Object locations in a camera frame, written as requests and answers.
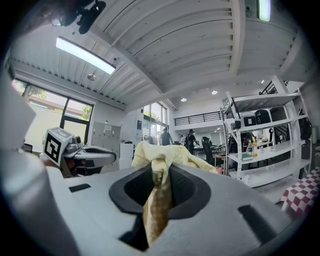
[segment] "yellow cloth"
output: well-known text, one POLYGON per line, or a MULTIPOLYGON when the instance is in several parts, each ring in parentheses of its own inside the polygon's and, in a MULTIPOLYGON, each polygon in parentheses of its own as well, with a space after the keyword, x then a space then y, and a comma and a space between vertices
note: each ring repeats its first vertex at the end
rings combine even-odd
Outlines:
POLYGON ((206 161, 190 154, 184 146, 158 146, 142 141, 136 147, 132 166, 142 167, 149 163, 152 167, 154 189, 143 207, 143 223, 148 244, 151 246, 167 226, 168 212, 172 207, 170 165, 185 165, 211 173, 217 171, 206 161))

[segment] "black rubber pad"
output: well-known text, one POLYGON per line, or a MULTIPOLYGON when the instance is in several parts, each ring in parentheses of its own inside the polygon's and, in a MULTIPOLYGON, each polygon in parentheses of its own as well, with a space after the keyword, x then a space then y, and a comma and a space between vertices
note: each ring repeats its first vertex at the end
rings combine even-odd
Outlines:
POLYGON ((89 184, 86 184, 86 183, 69 187, 71 193, 77 192, 77 191, 80 191, 80 190, 85 190, 85 189, 88 189, 88 188, 91 188, 91 186, 89 184))

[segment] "black office chair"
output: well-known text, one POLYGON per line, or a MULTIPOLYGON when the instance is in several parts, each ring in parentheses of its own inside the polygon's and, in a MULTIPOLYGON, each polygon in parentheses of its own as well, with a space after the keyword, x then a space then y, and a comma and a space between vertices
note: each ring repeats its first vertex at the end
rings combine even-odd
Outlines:
POLYGON ((209 144, 209 139, 207 137, 202 137, 202 146, 203 146, 203 150, 204 150, 204 153, 205 153, 205 160, 208 164, 214 166, 215 164, 215 160, 212 156, 212 153, 211 153, 211 148, 210 148, 210 144, 209 144))

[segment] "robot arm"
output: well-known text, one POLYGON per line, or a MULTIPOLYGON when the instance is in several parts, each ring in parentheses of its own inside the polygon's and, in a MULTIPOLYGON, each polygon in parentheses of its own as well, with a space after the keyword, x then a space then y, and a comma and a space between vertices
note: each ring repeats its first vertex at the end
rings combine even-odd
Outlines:
POLYGON ((65 176, 77 175, 77 172, 73 172, 77 168, 101 169, 117 159, 111 150, 99 146, 84 146, 79 136, 59 127, 47 130, 43 154, 57 165, 65 176))

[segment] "metal shelf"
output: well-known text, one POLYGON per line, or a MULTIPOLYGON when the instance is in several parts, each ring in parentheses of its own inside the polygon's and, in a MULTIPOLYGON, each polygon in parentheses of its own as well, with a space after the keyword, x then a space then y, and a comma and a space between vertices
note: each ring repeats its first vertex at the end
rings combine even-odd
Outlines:
POLYGON ((290 175, 267 185, 255 187, 254 190, 263 194, 265 198, 276 204, 280 201, 286 189, 299 181, 300 179, 290 175))
MULTIPOLYGON (((309 163, 309 160, 291 158, 268 166, 243 170, 241 173, 241 181, 251 188, 259 187, 281 180, 305 167, 309 163)), ((229 174, 233 178, 237 177, 236 171, 229 172, 229 174)))
POLYGON ((261 130, 261 129, 268 129, 268 128, 272 128, 272 127, 276 127, 276 126, 281 126, 302 118, 307 118, 308 115, 303 114, 303 115, 298 115, 296 117, 293 118, 288 118, 288 119, 283 119, 280 121, 275 121, 275 122, 267 122, 267 123, 263 123, 263 124, 258 124, 258 125, 252 125, 252 126, 244 126, 241 127, 240 129, 238 129, 239 132, 243 133, 243 132, 248 132, 248 131, 257 131, 257 130, 261 130))
POLYGON ((260 148, 257 150, 258 156, 254 157, 251 160, 241 160, 238 158, 238 153, 232 153, 229 154, 228 157, 234 161, 236 161, 237 163, 240 164, 249 164, 249 163, 254 163, 254 162, 258 162, 258 161, 262 161, 265 159, 269 159, 269 158, 273 158, 276 156, 279 156, 283 153, 289 152, 303 144, 305 144, 306 142, 304 140, 301 140, 299 143, 295 143, 292 144, 292 142, 286 141, 284 143, 280 143, 277 145, 273 145, 273 146, 268 146, 265 148, 260 148))
MULTIPOLYGON (((281 107, 298 97, 298 93, 278 93, 265 95, 251 95, 245 97, 234 98, 234 103, 239 112, 254 111, 261 109, 270 109, 281 107)), ((222 111, 225 114, 232 112, 228 99, 225 100, 222 111)))

